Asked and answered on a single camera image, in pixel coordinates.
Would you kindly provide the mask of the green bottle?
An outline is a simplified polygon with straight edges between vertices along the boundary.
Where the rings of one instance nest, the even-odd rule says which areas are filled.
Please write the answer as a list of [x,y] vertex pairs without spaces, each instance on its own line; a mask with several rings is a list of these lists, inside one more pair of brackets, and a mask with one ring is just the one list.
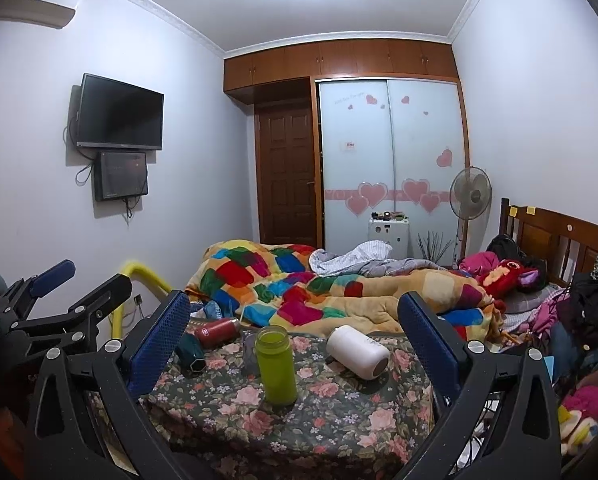
[[267,402],[275,406],[293,404],[298,393],[288,333],[282,327],[264,327],[256,336],[255,351]]

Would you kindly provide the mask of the teal hexagonal cup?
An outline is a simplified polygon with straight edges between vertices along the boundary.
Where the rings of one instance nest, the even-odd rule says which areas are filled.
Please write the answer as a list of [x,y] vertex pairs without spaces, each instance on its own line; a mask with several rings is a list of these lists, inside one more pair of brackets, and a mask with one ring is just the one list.
[[175,347],[183,370],[199,374],[206,369],[206,356],[200,341],[193,334],[184,333]]

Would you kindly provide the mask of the red bottle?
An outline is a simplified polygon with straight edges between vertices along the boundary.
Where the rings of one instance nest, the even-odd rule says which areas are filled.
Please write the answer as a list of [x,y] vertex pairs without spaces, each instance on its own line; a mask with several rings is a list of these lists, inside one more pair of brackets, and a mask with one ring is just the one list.
[[221,344],[235,340],[241,332],[237,318],[222,318],[200,325],[194,335],[205,349],[217,348]]

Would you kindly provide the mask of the pile of dark clothes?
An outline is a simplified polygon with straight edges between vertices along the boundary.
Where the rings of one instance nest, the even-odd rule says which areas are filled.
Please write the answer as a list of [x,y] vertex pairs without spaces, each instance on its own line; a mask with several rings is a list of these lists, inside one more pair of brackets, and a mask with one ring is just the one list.
[[558,296],[556,314],[576,347],[598,349],[598,256],[592,270],[576,273]]

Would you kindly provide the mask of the red plush toy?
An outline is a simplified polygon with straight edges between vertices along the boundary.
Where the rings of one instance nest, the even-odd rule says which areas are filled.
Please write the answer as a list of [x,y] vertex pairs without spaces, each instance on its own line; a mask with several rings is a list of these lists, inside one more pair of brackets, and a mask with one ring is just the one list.
[[540,271],[527,268],[516,260],[503,260],[491,271],[482,274],[478,283],[494,299],[503,299],[517,289],[527,288],[540,278]]

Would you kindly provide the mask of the floral bed sheet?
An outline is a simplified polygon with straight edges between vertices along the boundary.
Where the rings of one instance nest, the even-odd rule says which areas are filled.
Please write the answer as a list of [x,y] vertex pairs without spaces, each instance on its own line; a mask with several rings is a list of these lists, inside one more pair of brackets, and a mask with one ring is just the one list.
[[370,337],[390,359],[363,382],[325,339],[291,335],[298,396],[288,406],[267,403],[260,377],[244,374],[241,338],[207,351],[199,374],[172,356],[138,403],[186,466],[217,479],[391,479],[433,429],[433,391],[406,336]]

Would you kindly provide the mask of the white tumbler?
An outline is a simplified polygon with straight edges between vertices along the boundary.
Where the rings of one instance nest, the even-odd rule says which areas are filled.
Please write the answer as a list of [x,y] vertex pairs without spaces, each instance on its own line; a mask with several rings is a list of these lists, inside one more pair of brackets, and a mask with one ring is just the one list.
[[326,352],[363,380],[374,380],[383,374],[390,359],[385,346],[350,325],[339,326],[331,333]]

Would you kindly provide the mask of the wooden headboard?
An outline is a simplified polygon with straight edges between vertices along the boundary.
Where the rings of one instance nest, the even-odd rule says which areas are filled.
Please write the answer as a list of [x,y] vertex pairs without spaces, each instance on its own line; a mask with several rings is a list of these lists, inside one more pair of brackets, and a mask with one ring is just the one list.
[[543,260],[548,280],[556,285],[590,272],[598,256],[598,225],[560,212],[517,206],[504,197],[499,228],[529,257]]

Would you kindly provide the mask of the colourful patchwork blanket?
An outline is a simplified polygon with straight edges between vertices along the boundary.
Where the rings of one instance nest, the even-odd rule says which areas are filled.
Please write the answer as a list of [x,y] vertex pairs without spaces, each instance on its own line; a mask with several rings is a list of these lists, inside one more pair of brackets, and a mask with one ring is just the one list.
[[398,301],[407,292],[416,292],[436,314],[475,309],[485,315],[479,339],[497,312],[494,299],[474,278],[443,269],[378,278],[320,276],[309,268],[311,252],[305,245],[226,240],[206,250],[186,292],[192,299],[215,301],[224,315],[250,325],[321,337],[342,325],[365,334],[399,333]]

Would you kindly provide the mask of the white grey crumpled cloth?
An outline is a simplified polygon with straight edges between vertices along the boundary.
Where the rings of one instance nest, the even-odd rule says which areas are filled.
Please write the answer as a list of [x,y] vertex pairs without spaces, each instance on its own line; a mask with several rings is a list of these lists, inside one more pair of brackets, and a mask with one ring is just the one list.
[[357,274],[365,278],[407,275],[416,270],[442,270],[426,259],[390,257],[392,247],[382,240],[368,240],[341,255],[316,249],[309,257],[310,270],[321,278]]

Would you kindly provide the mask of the small white cabinet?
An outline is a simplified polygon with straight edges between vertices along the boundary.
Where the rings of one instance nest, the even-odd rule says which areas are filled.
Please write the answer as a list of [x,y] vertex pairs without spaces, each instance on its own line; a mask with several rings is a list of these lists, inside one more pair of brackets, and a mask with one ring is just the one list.
[[367,226],[368,240],[381,240],[391,246],[390,257],[405,259],[411,255],[410,220],[397,211],[373,211]]

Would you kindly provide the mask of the white standing fan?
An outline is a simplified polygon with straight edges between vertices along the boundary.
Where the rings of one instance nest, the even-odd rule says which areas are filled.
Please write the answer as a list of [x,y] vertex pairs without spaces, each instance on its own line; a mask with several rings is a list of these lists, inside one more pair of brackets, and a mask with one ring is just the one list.
[[470,221],[481,217],[491,204],[492,185],[482,168],[469,166],[453,179],[450,188],[450,207],[458,219],[456,249],[453,262],[458,264],[465,256]]

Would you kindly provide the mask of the brown wooden door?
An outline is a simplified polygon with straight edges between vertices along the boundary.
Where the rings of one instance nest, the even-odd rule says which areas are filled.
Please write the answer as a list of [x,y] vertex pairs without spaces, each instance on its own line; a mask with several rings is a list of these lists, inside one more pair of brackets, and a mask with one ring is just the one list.
[[256,108],[260,240],[317,245],[314,139],[305,101]]

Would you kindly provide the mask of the small black wall monitor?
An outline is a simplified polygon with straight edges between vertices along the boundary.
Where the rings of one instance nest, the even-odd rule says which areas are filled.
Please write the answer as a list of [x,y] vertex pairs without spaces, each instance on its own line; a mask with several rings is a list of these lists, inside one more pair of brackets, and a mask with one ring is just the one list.
[[96,202],[148,194],[148,168],[143,152],[99,152],[93,170]]

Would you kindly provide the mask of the wall mounted black television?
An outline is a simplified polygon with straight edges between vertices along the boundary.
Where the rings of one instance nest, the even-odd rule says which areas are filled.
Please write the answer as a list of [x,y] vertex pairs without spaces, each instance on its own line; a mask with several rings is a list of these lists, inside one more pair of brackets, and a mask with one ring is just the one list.
[[161,151],[165,96],[153,90],[84,73],[75,144],[79,148]]

